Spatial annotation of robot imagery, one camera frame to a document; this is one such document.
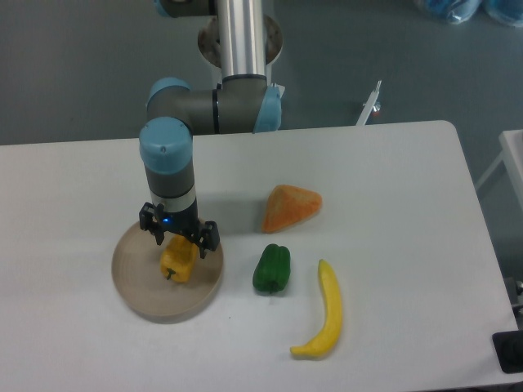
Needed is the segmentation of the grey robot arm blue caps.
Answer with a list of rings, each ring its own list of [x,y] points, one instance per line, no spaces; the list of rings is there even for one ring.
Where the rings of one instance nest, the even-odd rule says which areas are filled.
[[[276,131],[281,95],[266,76],[266,33],[259,1],[157,1],[159,14],[177,18],[214,16],[218,23],[221,82],[196,91],[179,78],[151,88],[139,151],[151,200],[139,213],[140,227],[162,243],[166,233],[196,245],[201,257],[217,250],[217,223],[198,214],[193,138],[201,135]]]

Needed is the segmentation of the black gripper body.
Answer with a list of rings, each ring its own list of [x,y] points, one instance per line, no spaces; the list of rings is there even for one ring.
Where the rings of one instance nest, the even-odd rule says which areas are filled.
[[[199,221],[198,202],[193,201],[191,205],[179,212],[168,212],[164,206],[163,228],[165,233],[178,234],[190,241],[190,233]]]

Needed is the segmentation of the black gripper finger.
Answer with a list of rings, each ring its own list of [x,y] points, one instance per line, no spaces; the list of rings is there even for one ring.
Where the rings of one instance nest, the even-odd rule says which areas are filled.
[[[214,252],[220,245],[220,234],[215,221],[201,221],[190,233],[190,241],[199,249],[199,257],[204,259],[208,252]]]
[[[160,203],[155,206],[153,203],[144,203],[139,212],[139,225],[142,231],[148,231],[155,238],[156,244],[160,246],[164,240],[164,205]]]

